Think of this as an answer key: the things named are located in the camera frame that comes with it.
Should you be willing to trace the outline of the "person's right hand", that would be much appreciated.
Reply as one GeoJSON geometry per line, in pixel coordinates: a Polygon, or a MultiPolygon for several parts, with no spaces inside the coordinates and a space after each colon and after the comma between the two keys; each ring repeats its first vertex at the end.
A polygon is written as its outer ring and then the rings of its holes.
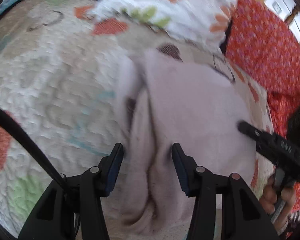
{"type": "MultiPolygon", "coordinates": [[[[275,204],[277,202],[277,194],[273,189],[274,175],[268,178],[267,185],[263,189],[263,194],[260,197],[260,204],[265,212],[272,215],[275,212],[275,204]]],[[[296,202],[296,193],[294,187],[285,187],[281,192],[281,198],[286,202],[285,207],[282,209],[274,223],[274,228],[278,235],[281,235],[288,225],[288,215],[296,202]]]]}

